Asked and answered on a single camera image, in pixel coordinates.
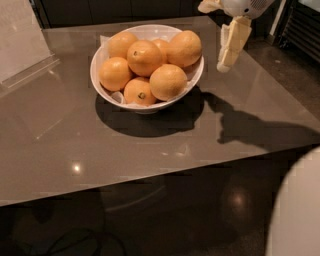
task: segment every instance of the black cable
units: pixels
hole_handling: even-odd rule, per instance
[[[86,231],[87,234],[81,238],[81,239],[78,239],[70,244],[68,244],[67,246],[64,246],[62,248],[59,248],[59,249],[55,249],[55,247],[57,247],[57,245],[63,241],[63,239],[65,239],[68,235],[74,233],[74,232],[77,232],[77,231]],[[23,247],[22,245],[26,245],[28,246],[28,253],[26,253],[27,256],[53,256],[57,253],[61,253],[65,250],[68,250],[84,241],[87,241],[87,240],[90,240],[90,239],[93,239],[96,243],[97,243],[97,246],[96,246],[96,249],[95,251],[93,252],[93,254],[91,256],[100,256],[101,255],[101,251],[102,251],[102,248],[104,246],[104,244],[106,244],[106,242],[108,241],[108,239],[112,239],[114,241],[116,241],[116,243],[120,246],[121,248],[121,251],[123,253],[123,256],[127,256],[127,251],[126,251],[126,248],[125,248],[125,245],[124,243],[114,234],[110,233],[110,232],[94,232],[93,230],[90,230],[90,229],[74,229],[74,230],[71,230],[65,234],[63,234],[62,236],[60,236],[56,241],[54,241],[52,243],[52,245],[47,249],[47,251],[45,253],[32,253],[32,251],[35,249],[33,246],[29,245],[29,244],[24,244],[24,243],[21,243],[21,242],[18,242],[18,241],[14,241],[17,246],[19,248]]]

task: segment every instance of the floor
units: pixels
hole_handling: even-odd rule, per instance
[[[320,119],[320,64],[259,39],[246,51]],[[281,181],[309,149],[3,207],[0,255],[263,256]]]

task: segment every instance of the orange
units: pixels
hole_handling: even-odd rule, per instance
[[[167,48],[169,46],[169,43],[161,38],[157,38],[157,39],[154,39],[152,40],[152,42],[158,46],[158,48],[160,49],[161,51],[161,54],[162,54],[162,63],[165,64],[165,63],[168,63],[167,61]]]
[[[109,57],[122,57],[126,59],[129,47],[136,41],[138,41],[138,38],[128,31],[115,34],[108,41]]]
[[[148,40],[133,43],[128,50],[127,60],[131,70],[143,77],[150,77],[162,65],[160,49]]]
[[[153,95],[163,101],[178,96],[187,86],[187,75],[173,64],[164,64],[150,77],[150,89]]]
[[[187,67],[201,57],[202,45],[199,36],[191,30],[176,34],[167,48],[168,62],[179,67]]]
[[[150,106],[157,101],[151,93],[149,79],[145,77],[136,77],[129,81],[124,88],[123,95],[128,104]]]
[[[100,83],[109,91],[120,91],[132,77],[127,60],[121,57],[107,59],[99,69]]]

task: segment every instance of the gray table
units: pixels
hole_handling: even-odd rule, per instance
[[[104,102],[89,67],[100,35],[146,23],[199,33],[205,70],[182,101],[139,115]],[[248,54],[229,73],[216,71],[219,28],[206,16],[44,35],[59,63],[0,89],[1,205],[320,142],[320,122]]]

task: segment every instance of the bowl rim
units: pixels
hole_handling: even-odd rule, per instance
[[[120,33],[120,32],[124,32],[124,31],[129,31],[129,32],[132,32],[132,30],[134,29],[139,29],[139,28],[157,28],[157,27],[160,27],[160,28],[169,28],[169,29],[173,29],[175,30],[174,32],[182,32],[181,29],[178,29],[176,27],[172,27],[172,26],[168,26],[168,25],[162,25],[162,24],[146,24],[146,25],[138,25],[138,26],[134,26],[134,27],[130,27],[130,28],[127,28],[127,29],[124,29],[124,30],[121,30],[117,33]],[[198,62],[199,62],[199,67],[198,67],[198,71],[195,72],[194,76],[197,76],[196,79],[192,79],[190,81],[188,81],[188,83],[190,82],[193,82],[193,84],[185,89],[181,94],[177,95],[176,97],[170,99],[169,101],[163,101],[163,102],[159,102],[159,103],[155,103],[155,104],[152,104],[150,106],[139,106],[139,105],[127,105],[127,104],[122,104],[122,103],[119,103],[117,102],[116,100],[114,100],[111,95],[108,95],[109,97],[106,97],[105,95],[103,95],[99,89],[102,89],[105,91],[105,89],[102,87],[102,85],[99,83],[99,85],[96,85],[95,82],[94,82],[94,79],[93,79],[93,73],[96,72],[96,69],[93,69],[93,67],[95,66],[94,65],[94,61],[96,61],[96,58],[99,54],[99,52],[103,50],[103,45],[101,44],[99,46],[99,48],[96,50],[92,60],[91,60],[91,63],[90,63],[90,78],[91,78],[91,83],[93,84],[93,87],[95,88],[96,92],[103,98],[105,99],[106,101],[108,101],[109,103],[119,107],[119,108],[122,108],[122,109],[126,109],[126,110],[129,110],[129,111],[134,111],[134,112],[151,112],[151,111],[157,111],[157,110],[160,110],[160,109],[163,109],[163,108],[166,108],[166,107],[169,107],[170,105],[174,104],[175,102],[179,101],[181,98],[183,98],[186,94],[188,94],[192,89],[193,87],[197,84],[197,82],[199,81],[202,73],[203,73],[203,69],[204,69],[204,57],[203,55],[201,55],[201,57],[199,58]]]

